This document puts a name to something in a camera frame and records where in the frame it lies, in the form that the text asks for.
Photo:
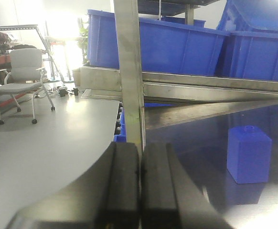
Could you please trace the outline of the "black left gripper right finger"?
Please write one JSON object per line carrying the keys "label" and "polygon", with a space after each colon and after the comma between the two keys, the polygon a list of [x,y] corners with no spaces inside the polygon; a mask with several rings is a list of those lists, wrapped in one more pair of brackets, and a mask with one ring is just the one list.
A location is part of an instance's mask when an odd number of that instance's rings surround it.
{"label": "black left gripper right finger", "polygon": [[141,169],[142,228],[231,228],[187,175],[172,145],[147,145]]}

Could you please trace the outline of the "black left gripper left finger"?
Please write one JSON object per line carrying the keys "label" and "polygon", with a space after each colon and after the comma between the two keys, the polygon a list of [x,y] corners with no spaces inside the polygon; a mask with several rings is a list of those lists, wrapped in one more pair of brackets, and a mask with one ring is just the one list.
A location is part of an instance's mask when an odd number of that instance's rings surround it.
{"label": "black left gripper left finger", "polygon": [[9,229],[136,229],[139,158],[132,143],[112,142],[80,177],[19,210]]}

